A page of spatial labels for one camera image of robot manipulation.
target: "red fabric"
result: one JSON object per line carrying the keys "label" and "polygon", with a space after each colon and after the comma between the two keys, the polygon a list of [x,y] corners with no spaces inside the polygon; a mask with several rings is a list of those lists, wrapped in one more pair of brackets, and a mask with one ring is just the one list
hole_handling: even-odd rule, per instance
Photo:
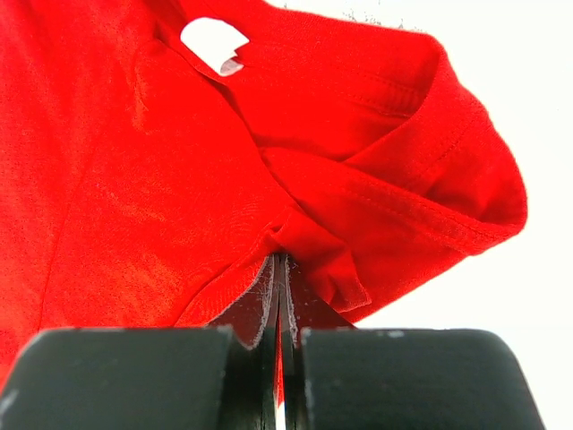
{"label": "red fabric", "polygon": [[[200,16],[242,71],[179,42]],[[259,0],[4,0],[0,32],[0,381],[40,329],[202,325],[278,250],[357,321],[525,224],[428,35]]]}

